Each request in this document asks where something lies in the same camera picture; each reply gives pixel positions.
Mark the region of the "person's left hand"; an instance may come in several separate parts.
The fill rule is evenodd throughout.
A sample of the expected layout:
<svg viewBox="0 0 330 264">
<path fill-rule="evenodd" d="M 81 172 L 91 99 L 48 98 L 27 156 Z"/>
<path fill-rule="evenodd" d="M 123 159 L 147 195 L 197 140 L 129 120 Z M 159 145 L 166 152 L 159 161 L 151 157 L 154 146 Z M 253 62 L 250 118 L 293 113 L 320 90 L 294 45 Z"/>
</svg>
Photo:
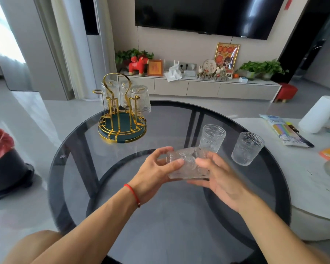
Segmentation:
<svg viewBox="0 0 330 264">
<path fill-rule="evenodd" d="M 154 150 L 141 165 L 136 175 L 128 182 L 137 196 L 139 205 L 147 203 L 160 187 L 168 182 L 180 181 L 180 179 L 170 179 L 168 175 L 159 172 L 159 157 L 174 151 L 173 147 L 166 146 Z"/>
</svg>

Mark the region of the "clear embossed glass cup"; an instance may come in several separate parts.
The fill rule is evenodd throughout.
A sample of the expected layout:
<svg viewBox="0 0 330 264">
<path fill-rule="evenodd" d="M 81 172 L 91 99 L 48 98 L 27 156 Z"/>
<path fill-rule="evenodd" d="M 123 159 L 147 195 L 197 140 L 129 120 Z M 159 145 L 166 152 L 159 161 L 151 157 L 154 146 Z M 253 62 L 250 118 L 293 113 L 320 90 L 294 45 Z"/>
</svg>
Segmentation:
<svg viewBox="0 0 330 264">
<path fill-rule="evenodd" d="M 215 124 L 207 124 L 202 129 L 199 147 L 217 153 L 226 137 L 226 131 Z"/>
<path fill-rule="evenodd" d="M 196 164 L 196 159 L 208 158 L 208 150 L 202 147 L 189 147 L 177 151 L 167 152 L 166 162 L 167 164 L 183 159 L 184 165 L 170 173 L 168 176 L 170 179 L 205 179 L 210 177 L 210 171 L 205 168 L 201 168 Z"/>
<path fill-rule="evenodd" d="M 144 85 L 131 86 L 129 90 L 132 112 L 137 115 L 145 115 L 151 112 L 151 103 L 148 87 Z"/>
<path fill-rule="evenodd" d="M 239 134 L 232 152 L 232 160 L 241 165 L 248 166 L 264 147 L 264 140 L 257 134 L 242 132 Z"/>
<path fill-rule="evenodd" d="M 128 105 L 128 96 L 126 96 L 126 94 L 128 93 L 128 88 L 132 85 L 132 81 L 120 81 L 120 100 L 119 100 L 119 104 L 125 108 L 125 109 L 129 109 L 129 105 Z"/>
<path fill-rule="evenodd" d="M 112 79 L 107 79 L 106 80 L 106 85 L 109 88 L 109 90 L 111 90 L 114 94 L 114 98 L 117 98 L 118 101 L 120 101 L 120 84 Z M 103 84 L 103 82 L 101 83 L 101 90 L 103 92 L 104 96 L 101 96 L 101 102 L 103 104 L 105 104 L 105 110 L 109 109 L 109 103 L 108 100 L 105 99 L 105 97 L 112 97 L 112 94 L 110 93 L 110 91 L 108 91 L 105 87 L 105 85 Z M 117 104 L 116 101 L 113 101 L 113 105 L 112 105 L 112 112 L 116 112 L 117 108 L 116 108 Z"/>
</svg>

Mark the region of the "person's left forearm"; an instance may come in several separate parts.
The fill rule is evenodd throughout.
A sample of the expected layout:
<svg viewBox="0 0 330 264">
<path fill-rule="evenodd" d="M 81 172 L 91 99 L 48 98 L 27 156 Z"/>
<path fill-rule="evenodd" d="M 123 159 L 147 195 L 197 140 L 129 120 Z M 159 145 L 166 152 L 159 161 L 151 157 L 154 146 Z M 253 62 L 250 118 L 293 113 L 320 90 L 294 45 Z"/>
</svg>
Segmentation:
<svg viewBox="0 0 330 264">
<path fill-rule="evenodd" d="M 32 264 L 100 264 L 140 205 L 125 184 L 80 225 L 45 250 Z"/>
</svg>

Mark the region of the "gold cup rack green tray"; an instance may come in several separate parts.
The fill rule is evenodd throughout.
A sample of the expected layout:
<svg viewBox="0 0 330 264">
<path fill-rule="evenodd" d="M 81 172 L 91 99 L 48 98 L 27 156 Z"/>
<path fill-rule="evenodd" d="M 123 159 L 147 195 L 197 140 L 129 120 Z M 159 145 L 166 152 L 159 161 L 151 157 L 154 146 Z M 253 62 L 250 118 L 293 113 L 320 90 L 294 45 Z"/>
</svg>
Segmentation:
<svg viewBox="0 0 330 264">
<path fill-rule="evenodd" d="M 129 90 L 128 88 L 128 105 L 129 109 L 123 108 L 117 98 L 114 98 L 114 94 L 106 85 L 106 80 L 112 79 L 117 81 L 130 81 L 129 77 L 118 72 L 108 73 L 103 77 L 103 84 L 106 89 L 110 91 L 112 97 L 105 97 L 109 103 L 109 109 L 105 110 L 105 104 L 103 102 L 103 111 L 98 121 L 98 133 L 108 143 L 124 144 L 134 142 L 145 135 L 147 132 L 147 122 L 144 115 L 137 115 L 132 112 L 132 106 L 130 104 Z M 93 90 L 93 93 L 104 96 L 101 89 Z M 116 112 L 112 112 L 113 101 L 116 101 Z"/>
</svg>

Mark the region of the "beige television cabinet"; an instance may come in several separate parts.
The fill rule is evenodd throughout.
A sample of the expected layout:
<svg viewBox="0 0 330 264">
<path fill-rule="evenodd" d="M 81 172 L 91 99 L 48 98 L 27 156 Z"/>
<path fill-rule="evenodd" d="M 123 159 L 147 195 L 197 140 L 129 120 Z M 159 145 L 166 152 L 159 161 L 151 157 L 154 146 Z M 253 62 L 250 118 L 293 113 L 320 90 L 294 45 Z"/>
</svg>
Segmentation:
<svg viewBox="0 0 330 264">
<path fill-rule="evenodd" d="M 148 87 L 149 94 L 153 95 L 266 100 L 273 102 L 282 88 L 282 85 L 278 83 L 260 79 L 244 83 L 239 81 L 239 79 L 204 80 L 185 76 L 182 79 L 168 82 L 165 76 L 129 75 L 127 71 L 122 71 L 121 73 L 128 76 L 134 84 Z"/>
</svg>

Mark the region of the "packet of coloured straws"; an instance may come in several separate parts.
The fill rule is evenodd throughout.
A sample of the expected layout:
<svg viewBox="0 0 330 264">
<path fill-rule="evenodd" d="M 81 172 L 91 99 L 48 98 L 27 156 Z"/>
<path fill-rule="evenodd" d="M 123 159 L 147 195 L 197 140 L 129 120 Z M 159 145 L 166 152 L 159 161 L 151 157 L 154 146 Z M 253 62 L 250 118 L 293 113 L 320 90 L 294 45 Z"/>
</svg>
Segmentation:
<svg viewBox="0 0 330 264">
<path fill-rule="evenodd" d="M 299 135 L 298 132 L 295 132 L 290 126 L 285 122 L 284 119 L 279 116 L 273 115 L 259 115 L 264 119 L 268 125 L 274 130 L 277 134 L 279 140 L 282 144 L 286 146 L 295 146 L 303 148 L 314 148 L 315 146 Z"/>
</svg>

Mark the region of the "round decorative plate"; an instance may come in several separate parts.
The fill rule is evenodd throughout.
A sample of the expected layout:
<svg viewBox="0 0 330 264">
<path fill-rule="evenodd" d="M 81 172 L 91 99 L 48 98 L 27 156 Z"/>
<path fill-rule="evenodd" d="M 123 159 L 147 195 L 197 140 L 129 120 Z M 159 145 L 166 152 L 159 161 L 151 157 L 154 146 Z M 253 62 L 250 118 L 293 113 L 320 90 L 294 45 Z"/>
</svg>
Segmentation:
<svg viewBox="0 0 330 264">
<path fill-rule="evenodd" d="M 203 72 L 207 74 L 213 74 L 216 71 L 217 64 L 212 59 L 207 59 L 203 62 L 202 69 Z"/>
</svg>

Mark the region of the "small orange framed picture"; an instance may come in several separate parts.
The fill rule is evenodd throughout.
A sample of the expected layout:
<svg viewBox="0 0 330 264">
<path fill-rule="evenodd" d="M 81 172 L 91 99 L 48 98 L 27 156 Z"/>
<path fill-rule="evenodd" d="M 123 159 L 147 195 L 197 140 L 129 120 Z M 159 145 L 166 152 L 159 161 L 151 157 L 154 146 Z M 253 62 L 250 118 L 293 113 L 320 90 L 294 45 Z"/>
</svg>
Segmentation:
<svg viewBox="0 0 330 264">
<path fill-rule="evenodd" d="M 148 62 L 147 75 L 148 76 L 163 76 L 163 60 L 151 59 Z"/>
</svg>

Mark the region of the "white router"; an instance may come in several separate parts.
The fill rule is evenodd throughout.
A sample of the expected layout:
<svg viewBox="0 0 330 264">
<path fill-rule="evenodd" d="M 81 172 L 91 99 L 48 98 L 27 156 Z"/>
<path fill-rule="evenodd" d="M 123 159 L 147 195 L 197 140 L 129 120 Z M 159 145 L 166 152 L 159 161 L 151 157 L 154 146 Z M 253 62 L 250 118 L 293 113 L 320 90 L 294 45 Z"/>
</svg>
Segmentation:
<svg viewBox="0 0 330 264">
<path fill-rule="evenodd" d="M 168 72 L 170 67 L 178 64 L 179 65 L 180 61 L 179 60 L 166 60 L 164 59 L 164 71 Z"/>
</svg>

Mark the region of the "white marble table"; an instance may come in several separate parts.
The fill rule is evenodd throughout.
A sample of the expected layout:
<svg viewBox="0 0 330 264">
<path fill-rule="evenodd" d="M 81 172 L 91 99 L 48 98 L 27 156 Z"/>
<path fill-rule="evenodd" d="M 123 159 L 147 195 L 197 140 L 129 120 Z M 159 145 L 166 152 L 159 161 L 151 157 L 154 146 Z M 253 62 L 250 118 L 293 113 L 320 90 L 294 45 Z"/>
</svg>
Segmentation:
<svg viewBox="0 0 330 264">
<path fill-rule="evenodd" d="M 265 147 L 279 164 L 289 188 L 291 228 L 306 241 L 330 239 L 330 176 L 319 152 L 330 148 L 330 133 L 299 131 L 314 148 L 286 146 L 262 118 L 237 118 L 236 123 L 265 141 Z"/>
</svg>

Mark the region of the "green potted plant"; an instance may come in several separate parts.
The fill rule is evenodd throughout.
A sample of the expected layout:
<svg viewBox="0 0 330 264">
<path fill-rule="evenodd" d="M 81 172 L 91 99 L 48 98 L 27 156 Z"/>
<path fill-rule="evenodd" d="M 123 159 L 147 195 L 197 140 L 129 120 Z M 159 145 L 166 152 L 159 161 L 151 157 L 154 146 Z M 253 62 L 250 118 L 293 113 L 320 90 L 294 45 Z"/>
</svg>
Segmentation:
<svg viewBox="0 0 330 264">
<path fill-rule="evenodd" d="M 154 53 L 149 53 L 145 50 L 139 51 L 136 48 L 129 49 L 127 51 L 119 50 L 115 52 L 115 63 L 117 71 L 128 70 L 128 65 L 131 63 L 131 58 L 147 57 L 148 59 L 154 58 Z"/>
<path fill-rule="evenodd" d="M 289 73 L 289 70 L 284 70 L 281 66 L 281 63 L 277 59 L 271 61 L 264 61 L 261 63 L 261 79 L 262 80 L 271 80 L 272 76 L 275 74 Z"/>
<path fill-rule="evenodd" d="M 238 69 L 238 75 L 240 77 L 245 77 L 248 80 L 254 80 L 256 76 L 261 73 L 262 64 L 262 62 L 252 61 L 243 63 L 242 66 Z"/>
</svg>

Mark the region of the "red horse figurine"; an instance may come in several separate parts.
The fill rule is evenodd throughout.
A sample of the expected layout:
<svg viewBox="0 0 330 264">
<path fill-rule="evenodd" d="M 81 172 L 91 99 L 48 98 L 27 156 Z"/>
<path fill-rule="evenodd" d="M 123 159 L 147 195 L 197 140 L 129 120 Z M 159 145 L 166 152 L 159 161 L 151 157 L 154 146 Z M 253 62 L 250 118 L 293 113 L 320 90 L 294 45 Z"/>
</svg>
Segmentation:
<svg viewBox="0 0 330 264">
<path fill-rule="evenodd" d="M 131 62 L 128 65 L 129 75 L 134 75 L 135 71 L 138 71 L 140 76 L 145 75 L 145 67 L 149 63 L 147 57 L 131 57 Z"/>
</svg>

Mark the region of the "cream curtain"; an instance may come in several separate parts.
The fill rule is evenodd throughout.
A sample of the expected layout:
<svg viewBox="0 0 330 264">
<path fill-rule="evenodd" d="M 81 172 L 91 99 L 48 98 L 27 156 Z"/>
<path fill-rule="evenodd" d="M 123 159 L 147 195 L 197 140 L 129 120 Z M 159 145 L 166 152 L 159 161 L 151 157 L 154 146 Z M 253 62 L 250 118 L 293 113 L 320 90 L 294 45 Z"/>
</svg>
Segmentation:
<svg viewBox="0 0 330 264">
<path fill-rule="evenodd" d="M 57 82 L 39 89 L 43 100 L 99 101 L 105 75 L 116 72 L 107 0 L 33 0 L 49 45 Z"/>
</svg>

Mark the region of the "person's leg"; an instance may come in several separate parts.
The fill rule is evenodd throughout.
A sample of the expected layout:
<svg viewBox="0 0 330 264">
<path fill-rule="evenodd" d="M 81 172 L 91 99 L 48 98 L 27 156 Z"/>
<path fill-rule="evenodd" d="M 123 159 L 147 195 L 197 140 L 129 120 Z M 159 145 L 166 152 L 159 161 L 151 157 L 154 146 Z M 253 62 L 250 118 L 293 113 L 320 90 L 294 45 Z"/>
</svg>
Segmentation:
<svg viewBox="0 0 330 264">
<path fill-rule="evenodd" d="M 3 264 L 31 264 L 62 237 L 61 233 L 51 230 L 42 230 L 27 235 L 10 250 Z"/>
</svg>

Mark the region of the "black bin with red bag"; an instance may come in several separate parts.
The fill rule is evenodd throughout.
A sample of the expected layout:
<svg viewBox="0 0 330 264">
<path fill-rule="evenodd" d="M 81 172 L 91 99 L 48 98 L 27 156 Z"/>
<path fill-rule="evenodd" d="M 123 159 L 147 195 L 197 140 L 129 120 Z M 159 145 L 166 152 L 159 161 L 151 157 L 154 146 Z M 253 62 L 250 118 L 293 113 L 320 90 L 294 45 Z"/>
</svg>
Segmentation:
<svg viewBox="0 0 330 264">
<path fill-rule="evenodd" d="M 31 187 L 34 174 L 34 167 L 15 149 L 14 139 L 0 128 L 0 199 Z"/>
</svg>

